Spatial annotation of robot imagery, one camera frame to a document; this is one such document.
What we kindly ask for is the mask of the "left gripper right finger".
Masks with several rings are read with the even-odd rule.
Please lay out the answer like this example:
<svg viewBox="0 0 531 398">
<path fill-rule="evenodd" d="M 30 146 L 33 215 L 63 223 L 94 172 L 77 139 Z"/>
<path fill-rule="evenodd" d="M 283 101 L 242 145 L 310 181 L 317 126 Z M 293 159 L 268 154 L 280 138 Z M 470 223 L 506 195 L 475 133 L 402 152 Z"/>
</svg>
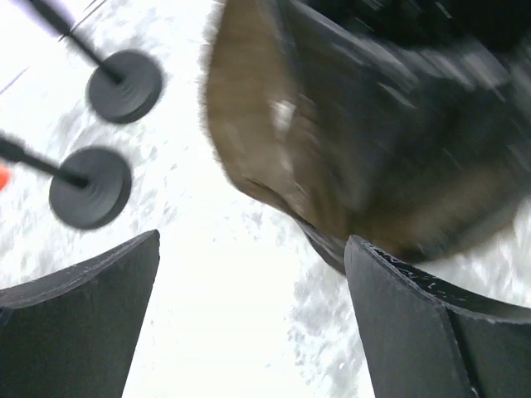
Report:
<svg viewBox="0 0 531 398">
<path fill-rule="evenodd" d="M 530 396 L 529 308 L 457 287 L 357 236 L 344 264 L 375 396 Z"/>
</svg>

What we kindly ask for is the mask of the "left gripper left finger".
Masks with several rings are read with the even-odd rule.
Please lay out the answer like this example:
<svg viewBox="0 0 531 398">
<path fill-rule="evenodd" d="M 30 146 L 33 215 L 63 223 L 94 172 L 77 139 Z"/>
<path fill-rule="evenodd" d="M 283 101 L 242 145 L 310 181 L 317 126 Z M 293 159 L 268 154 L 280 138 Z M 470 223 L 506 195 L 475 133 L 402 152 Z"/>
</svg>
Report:
<svg viewBox="0 0 531 398">
<path fill-rule="evenodd" d="M 119 398 L 159 264 L 144 232 L 96 257 L 1 291 L 1 395 Z"/>
</svg>

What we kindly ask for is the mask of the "black plastic trash bag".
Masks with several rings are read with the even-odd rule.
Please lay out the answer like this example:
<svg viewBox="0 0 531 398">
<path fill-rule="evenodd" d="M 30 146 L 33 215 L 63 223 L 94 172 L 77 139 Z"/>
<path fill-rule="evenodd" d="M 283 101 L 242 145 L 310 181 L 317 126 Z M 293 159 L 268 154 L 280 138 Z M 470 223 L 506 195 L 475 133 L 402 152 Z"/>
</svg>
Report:
<svg viewBox="0 0 531 398">
<path fill-rule="evenodd" d="M 483 244 L 530 196 L 527 1 L 228 1 L 205 89 L 222 166 L 343 271 Z"/>
</svg>

